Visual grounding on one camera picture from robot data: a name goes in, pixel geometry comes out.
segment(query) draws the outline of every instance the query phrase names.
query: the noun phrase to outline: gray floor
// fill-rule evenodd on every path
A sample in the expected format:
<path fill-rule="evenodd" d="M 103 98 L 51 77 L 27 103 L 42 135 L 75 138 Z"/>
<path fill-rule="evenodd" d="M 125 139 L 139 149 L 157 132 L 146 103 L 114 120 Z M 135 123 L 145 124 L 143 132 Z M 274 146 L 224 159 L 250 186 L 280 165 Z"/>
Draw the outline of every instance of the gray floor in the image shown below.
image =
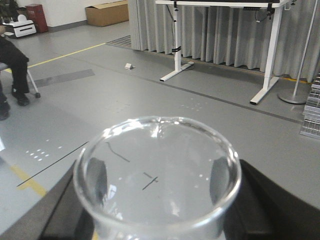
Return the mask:
<path fill-rule="evenodd" d="M 259 72 L 196 61 L 160 82 L 174 68 L 172 56 L 103 44 L 129 34 L 124 22 L 12 39 L 30 66 L 42 63 L 30 68 L 41 98 L 29 94 L 31 104 L 18 106 L 9 94 L 11 74 L 1 73 L 11 112 L 0 122 L 0 234 L 54 186 L 93 136 L 151 115 L 209 125 L 240 158 L 320 209 L 320 141 L 299 134 L 304 106 L 277 98 L 294 82 L 281 79 L 256 106 L 249 102 L 262 87 Z M 126 63 L 135 68 L 126 70 Z"/>

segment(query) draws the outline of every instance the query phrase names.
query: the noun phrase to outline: desk frame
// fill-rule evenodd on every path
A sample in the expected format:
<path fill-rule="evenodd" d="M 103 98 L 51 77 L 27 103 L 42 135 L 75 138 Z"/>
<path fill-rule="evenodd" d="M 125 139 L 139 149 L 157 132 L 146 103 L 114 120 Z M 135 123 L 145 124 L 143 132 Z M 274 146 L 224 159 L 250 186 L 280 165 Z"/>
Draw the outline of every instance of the desk frame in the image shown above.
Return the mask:
<path fill-rule="evenodd" d="M 279 77 L 272 76 L 276 49 L 278 43 L 279 29 L 282 18 L 283 6 L 290 2 L 290 0 L 280 0 L 280 3 L 273 3 L 272 8 L 275 8 L 272 21 L 271 36 L 269 42 L 269 49 L 267 54 L 263 87 L 262 89 L 250 100 L 250 103 L 257 105 L 261 99 L 269 92 L 269 90 L 276 84 L 279 80 Z M 243 7 L 258 7 L 258 8 L 267 8 L 268 3 L 263 2 L 208 2 L 208 1 L 171 1 L 171 0 L 155 0 L 156 4 L 162 5 L 173 5 L 173 20 L 175 27 L 175 49 L 179 49 L 174 53 L 174 71 L 162 77 L 160 81 L 164 82 L 188 67 L 194 64 L 193 61 L 188 62 L 181 66 L 181 11 L 179 6 L 201 6 L 201 7 L 211 7 L 211 6 L 221 6 L 221 7 L 231 7 L 231 8 L 243 8 Z"/>

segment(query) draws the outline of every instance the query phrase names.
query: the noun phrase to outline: gray curtain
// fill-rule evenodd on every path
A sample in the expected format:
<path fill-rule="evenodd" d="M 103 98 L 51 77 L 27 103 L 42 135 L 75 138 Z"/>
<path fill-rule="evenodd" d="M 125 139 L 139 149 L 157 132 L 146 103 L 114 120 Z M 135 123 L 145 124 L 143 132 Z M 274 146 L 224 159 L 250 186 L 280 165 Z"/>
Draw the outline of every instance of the gray curtain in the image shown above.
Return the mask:
<path fill-rule="evenodd" d="M 284 10 L 273 74 L 296 79 L 315 0 L 298 0 Z M 132 48 L 170 54 L 173 25 L 166 5 L 154 0 L 129 0 Z M 265 71 L 272 20 L 260 10 L 182 6 L 182 55 L 213 64 L 247 66 Z M 316 12 L 301 78 L 311 82 L 320 67 L 320 4 Z"/>

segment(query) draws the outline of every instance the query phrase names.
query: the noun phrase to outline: chair leg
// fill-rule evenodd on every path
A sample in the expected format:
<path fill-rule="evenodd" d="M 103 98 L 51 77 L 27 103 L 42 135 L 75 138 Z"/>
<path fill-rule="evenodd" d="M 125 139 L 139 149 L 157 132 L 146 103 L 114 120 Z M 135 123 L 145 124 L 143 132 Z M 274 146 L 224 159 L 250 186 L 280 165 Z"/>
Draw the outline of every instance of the chair leg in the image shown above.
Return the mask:
<path fill-rule="evenodd" d="M 35 95 L 34 96 L 35 96 L 36 99 L 38 99 L 38 98 L 41 97 L 41 95 L 40 95 L 40 93 L 38 91 L 37 85 L 36 85 L 33 77 L 31 76 L 31 73 L 30 73 L 29 69 L 27 69 L 26 72 L 27 72 L 27 75 L 28 75 L 29 79 L 31 80 L 31 83 L 32 83 L 33 88 L 35 90 Z"/>

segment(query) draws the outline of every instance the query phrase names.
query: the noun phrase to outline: black pants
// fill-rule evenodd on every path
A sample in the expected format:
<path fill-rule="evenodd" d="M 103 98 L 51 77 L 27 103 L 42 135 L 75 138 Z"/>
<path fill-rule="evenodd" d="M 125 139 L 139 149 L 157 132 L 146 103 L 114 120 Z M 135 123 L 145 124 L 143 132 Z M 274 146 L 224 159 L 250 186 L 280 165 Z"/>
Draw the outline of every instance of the black pants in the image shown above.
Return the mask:
<path fill-rule="evenodd" d="M 27 82 L 27 58 L 16 46 L 0 37 L 0 62 L 7 64 L 12 71 L 13 84 L 12 87 L 21 93 L 29 93 Z M 3 93 L 0 83 L 0 101 L 5 101 L 7 98 Z"/>

